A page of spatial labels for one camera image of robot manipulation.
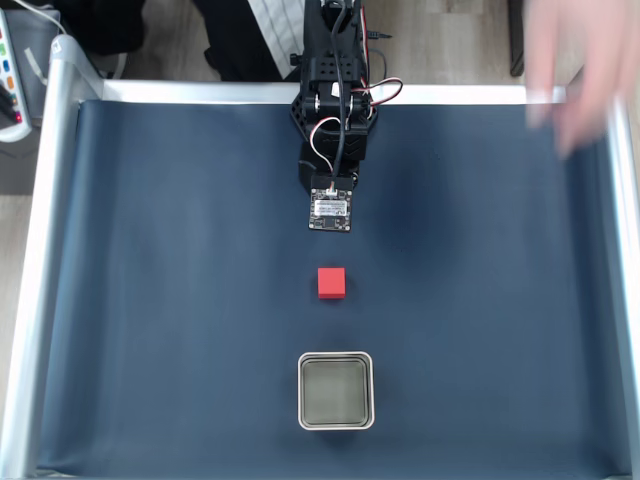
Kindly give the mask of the person's hand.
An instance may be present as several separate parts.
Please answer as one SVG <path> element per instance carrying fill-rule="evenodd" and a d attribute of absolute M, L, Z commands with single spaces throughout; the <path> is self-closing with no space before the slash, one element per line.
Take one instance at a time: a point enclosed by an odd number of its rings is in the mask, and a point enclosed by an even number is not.
<path fill-rule="evenodd" d="M 577 80 L 563 103 L 551 103 L 562 42 L 582 54 Z M 639 5 L 634 1 L 527 1 L 524 3 L 527 120 L 554 127 L 558 154 L 600 136 L 610 107 L 626 100 L 639 77 Z"/>

